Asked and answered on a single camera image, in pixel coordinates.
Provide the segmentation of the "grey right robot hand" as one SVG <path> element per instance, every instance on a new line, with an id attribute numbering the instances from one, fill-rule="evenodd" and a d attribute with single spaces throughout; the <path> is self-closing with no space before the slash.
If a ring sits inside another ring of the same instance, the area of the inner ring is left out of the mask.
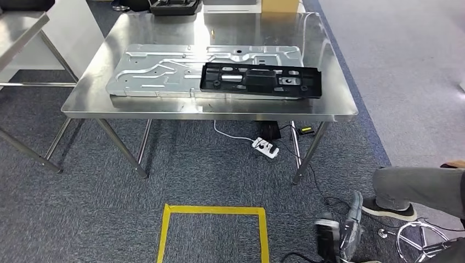
<path id="1" fill-rule="evenodd" d="M 317 253 L 323 262 L 351 262 L 360 244 L 363 197 L 354 191 L 345 222 L 340 224 L 330 213 L 315 221 Z"/>

